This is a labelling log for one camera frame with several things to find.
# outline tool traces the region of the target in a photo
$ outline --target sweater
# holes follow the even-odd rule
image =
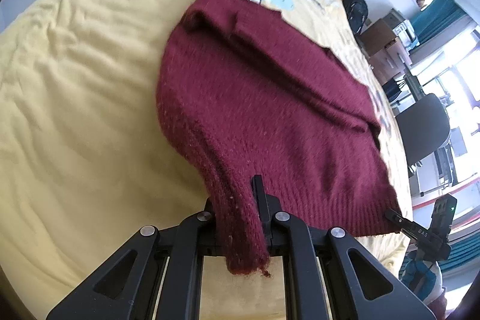
[[[397,231],[368,88],[278,11],[196,0],[167,41],[160,127],[210,194],[229,270],[265,272],[269,255],[250,186],[309,226],[355,236]]]

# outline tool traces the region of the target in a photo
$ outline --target metal screw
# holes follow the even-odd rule
[[[290,215],[286,211],[278,211],[275,213],[275,218],[278,221],[288,221],[290,219]]]
[[[208,211],[201,211],[200,213],[197,214],[197,219],[199,221],[208,221],[211,218],[212,218],[212,214]]]
[[[155,233],[155,227],[154,226],[144,226],[141,230],[140,233],[142,236],[151,236]]]
[[[342,238],[345,236],[345,231],[342,228],[335,227],[331,230],[332,236],[335,238]]]

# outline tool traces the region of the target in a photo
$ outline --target gloved hand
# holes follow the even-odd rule
[[[410,283],[417,273],[423,275],[423,279],[413,289],[413,293],[428,306],[438,320],[445,318],[446,299],[442,287],[442,272],[437,262],[415,260],[417,251],[409,253],[411,259],[405,267],[400,281],[410,288]]]

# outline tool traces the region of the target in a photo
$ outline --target chair backrest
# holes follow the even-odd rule
[[[433,153],[448,140],[450,121],[435,94],[428,94],[396,118],[408,165]]]

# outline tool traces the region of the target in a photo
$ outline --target blue glove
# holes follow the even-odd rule
[[[425,305],[440,297],[443,293],[442,288],[442,273],[437,262],[427,262],[426,260],[415,260],[417,251],[409,253],[410,260],[405,267],[405,271],[400,278],[400,281],[409,287],[415,274],[420,273],[423,278],[418,284],[413,293],[423,301]]]

